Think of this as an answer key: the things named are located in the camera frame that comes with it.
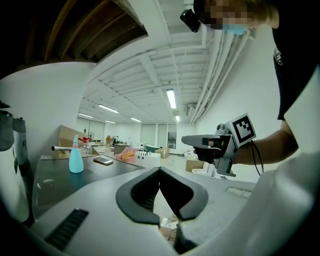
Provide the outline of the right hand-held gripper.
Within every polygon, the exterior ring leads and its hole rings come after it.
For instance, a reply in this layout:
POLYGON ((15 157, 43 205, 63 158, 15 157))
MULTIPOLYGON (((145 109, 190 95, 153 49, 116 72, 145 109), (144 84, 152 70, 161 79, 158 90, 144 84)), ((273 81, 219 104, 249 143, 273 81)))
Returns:
POLYGON ((215 135, 186 135, 183 144, 193 146, 200 161, 213 164, 221 176, 235 177, 232 172, 234 158, 240 147, 256 137, 247 113, 217 126, 215 135))

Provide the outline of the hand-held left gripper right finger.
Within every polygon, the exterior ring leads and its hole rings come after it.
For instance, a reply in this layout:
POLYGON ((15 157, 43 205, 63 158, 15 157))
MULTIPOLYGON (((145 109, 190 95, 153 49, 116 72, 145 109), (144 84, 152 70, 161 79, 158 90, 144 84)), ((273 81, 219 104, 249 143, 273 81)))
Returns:
POLYGON ((166 170, 160 183, 166 201, 177 206, 186 196, 196 217, 181 220, 174 249, 179 254, 245 254, 250 214, 243 212, 255 183, 166 170))

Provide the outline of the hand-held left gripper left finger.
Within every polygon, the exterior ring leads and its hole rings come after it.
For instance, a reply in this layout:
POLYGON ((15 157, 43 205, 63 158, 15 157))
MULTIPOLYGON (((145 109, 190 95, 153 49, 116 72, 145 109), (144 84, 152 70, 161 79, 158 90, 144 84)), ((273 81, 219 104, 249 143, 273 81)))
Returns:
POLYGON ((175 256, 157 225, 131 221, 116 203, 118 188, 145 173, 128 172, 90 183, 47 210, 32 226, 42 239, 74 209, 88 212, 64 252, 71 256, 175 256))

